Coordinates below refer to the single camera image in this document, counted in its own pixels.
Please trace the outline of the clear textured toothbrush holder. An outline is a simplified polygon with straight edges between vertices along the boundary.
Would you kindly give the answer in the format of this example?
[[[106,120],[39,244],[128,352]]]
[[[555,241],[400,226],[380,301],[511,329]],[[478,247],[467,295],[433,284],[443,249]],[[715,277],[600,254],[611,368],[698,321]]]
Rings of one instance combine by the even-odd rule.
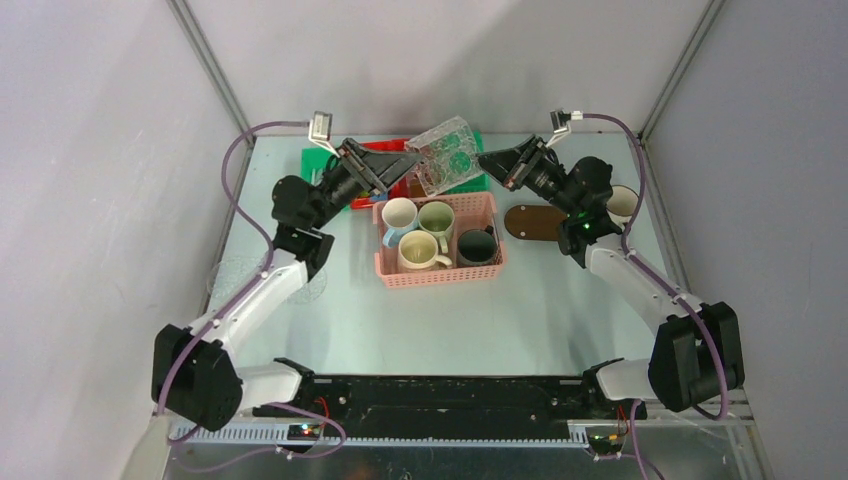
[[[421,156],[413,169],[424,194],[433,197],[483,174],[478,146],[469,123],[454,116],[405,142],[405,150]]]

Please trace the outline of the red bin with toothpaste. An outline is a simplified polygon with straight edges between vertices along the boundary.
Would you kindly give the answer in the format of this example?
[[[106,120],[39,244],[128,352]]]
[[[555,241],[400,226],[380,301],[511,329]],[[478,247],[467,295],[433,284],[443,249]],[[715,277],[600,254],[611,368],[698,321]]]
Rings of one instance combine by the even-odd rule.
[[[377,151],[402,152],[405,150],[407,138],[395,138],[390,140],[381,140],[374,142],[366,142],[366,148]],[[359,195],[350,204],[352,210],[370,209],[375,203],[387,201],[394,198],[409,197],[410,188],[407,179],[402,179],[388,193],[380,195],[369,195],[367,192]]]

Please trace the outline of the white mug blue handle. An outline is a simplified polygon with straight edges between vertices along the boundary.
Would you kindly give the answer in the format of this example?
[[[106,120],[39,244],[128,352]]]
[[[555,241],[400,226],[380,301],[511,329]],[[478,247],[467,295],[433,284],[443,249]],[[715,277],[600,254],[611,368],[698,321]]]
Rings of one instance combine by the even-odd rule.
[[[418,207],[408,198],[389,200],[381,212],[381,219],[386,227],[382,245],[395,248],[405,234],[416,230],[419,227],[418,214]]]

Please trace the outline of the clear textured oval tray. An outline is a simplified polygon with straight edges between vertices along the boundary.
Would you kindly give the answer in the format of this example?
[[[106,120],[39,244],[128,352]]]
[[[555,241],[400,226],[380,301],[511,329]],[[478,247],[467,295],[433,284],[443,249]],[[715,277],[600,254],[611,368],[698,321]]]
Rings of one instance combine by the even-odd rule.
[[[207,309],[214,310],[222,306],[254,276],[261,264],[262,260],[259,257],[235,256],[222,259],[212,268],[207,277]],[[314,302],[324,293],[327,282],[327,272],[321,270],[310,282],[290,295],[285,302],[296,305]]]

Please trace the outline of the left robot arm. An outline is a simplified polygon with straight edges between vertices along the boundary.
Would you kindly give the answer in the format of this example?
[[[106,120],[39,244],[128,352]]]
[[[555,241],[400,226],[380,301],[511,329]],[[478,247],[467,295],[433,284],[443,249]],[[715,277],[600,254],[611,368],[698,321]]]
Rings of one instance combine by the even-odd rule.
[[[237,413],[278,403],[304,416],[315,388],[292,363],[272,360],[238,367],[238,349],[327,262],[334,238],[322,232],[362,192],[384,193],[406,177],[422,155],[379,151],[347,138],[317,184],[297,175],[278,180],[271,193],[276,232],[261,235],[268,251],[252,275],[216,310],[186,327],[166,325],[154,341],[151,397],[159,414],[170,410],[218,431]]]

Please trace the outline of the brown wooden oval tray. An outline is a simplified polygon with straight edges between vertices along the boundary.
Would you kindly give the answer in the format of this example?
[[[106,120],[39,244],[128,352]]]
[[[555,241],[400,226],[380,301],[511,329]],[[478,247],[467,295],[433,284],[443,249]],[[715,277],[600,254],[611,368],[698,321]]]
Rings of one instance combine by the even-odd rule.
[[[507,232],[519,240],[558,241],[558,226],[568,216],[549,205],[515,205],[504,215]]]

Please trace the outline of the white mug dark rim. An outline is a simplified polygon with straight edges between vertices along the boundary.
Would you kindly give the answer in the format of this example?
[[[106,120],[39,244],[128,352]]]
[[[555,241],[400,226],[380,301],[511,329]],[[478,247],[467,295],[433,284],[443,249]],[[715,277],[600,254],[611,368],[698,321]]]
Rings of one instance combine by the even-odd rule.
[[[607,201],[606,211],[612,222],[623,230],[632,220],[639,194],[625,185],[612,185],[612,195]]]

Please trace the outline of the black mug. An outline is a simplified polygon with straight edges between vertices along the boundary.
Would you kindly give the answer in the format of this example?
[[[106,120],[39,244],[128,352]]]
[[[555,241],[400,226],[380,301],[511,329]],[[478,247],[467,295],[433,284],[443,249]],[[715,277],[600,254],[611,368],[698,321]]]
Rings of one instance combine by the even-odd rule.
[[[480,267],[494,262],[498,253],[495,228],[488,225],[482,229],[464,232],[457,241],[457,264],[460,267]]]

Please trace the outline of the green bin far right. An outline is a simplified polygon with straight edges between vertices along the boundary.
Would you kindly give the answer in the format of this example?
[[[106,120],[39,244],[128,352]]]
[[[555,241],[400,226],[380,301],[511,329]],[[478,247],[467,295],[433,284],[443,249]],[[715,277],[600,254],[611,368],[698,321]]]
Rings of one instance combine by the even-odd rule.
[[[470,193],[488,188],[488,179],[477,160],[484,148],[478,131],[448,134],[440,147],[436,170],[439,194]]]

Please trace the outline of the light green mug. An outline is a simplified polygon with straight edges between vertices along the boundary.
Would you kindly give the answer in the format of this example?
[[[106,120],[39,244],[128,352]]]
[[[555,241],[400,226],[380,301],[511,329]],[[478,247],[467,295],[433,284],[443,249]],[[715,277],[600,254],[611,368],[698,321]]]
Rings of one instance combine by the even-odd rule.
[[[447,203],[432,201],[424,204],[418,211],[419,227],[430,233],[439,245],[440,252],[448,255],[455,227],[455,212]]]

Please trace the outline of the green bin with toothbrushes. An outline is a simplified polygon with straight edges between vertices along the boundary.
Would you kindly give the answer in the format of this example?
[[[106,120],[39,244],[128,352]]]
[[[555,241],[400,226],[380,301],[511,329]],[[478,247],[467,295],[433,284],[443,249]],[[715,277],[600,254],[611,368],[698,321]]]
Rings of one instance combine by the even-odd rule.
[[[300,177],[309,184],[319,185],[327,170],[338,165],[338,161],[327,150],[320,147],[305,148],[301,151]]]

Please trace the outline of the pink perforated basket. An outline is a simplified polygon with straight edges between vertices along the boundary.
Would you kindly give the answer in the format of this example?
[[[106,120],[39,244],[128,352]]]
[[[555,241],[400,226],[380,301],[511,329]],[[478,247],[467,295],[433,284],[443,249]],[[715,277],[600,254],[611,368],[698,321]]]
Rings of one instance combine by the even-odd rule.
[[[372,207],[378,229],[377,275],[389,288],[484,280],[507,262],[488,191],[382,201]]]

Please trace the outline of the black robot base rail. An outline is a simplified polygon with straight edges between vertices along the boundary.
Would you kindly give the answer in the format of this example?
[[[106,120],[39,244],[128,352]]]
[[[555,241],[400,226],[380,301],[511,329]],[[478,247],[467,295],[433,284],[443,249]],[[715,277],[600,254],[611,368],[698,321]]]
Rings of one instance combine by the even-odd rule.
[[[292,405],[326,413],[350,438],[376,441],[566,440],[570,422],[646,418],[632,400],[610,400],[589,369],[581,376],[318,374],[297,366]]]

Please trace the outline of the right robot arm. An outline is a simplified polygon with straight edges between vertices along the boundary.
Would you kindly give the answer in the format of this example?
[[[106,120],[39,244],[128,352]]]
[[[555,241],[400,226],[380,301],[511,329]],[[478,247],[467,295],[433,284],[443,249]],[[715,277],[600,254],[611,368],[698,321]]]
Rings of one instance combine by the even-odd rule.
[[[743,386],[744,362],[736,312],[707,304],[658,273],[627,246],[608,213],[612,166],[593,156],[567,170],[537,135],[478,156],[480,168],[504,188],[529,188],[565,214],[556,228],[561,253],[603,279],[640,315],[654,336],[649,358],[611,360],[588,370],[585,411],[606,418],[622,400],[657,400],[667,409],[699,410],[717,398],[726,415],[730,391]]]

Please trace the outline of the cream mug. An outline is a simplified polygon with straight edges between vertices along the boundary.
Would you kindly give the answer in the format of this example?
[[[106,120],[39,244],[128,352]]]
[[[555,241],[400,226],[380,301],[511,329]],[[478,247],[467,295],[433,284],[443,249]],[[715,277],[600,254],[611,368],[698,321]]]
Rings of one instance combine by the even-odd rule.
[[[440,252],[437,240],[428,232],[412,231],[405,234],[398,244],[397,268],[400,273],[420,273],[453,266],[453,261]]]

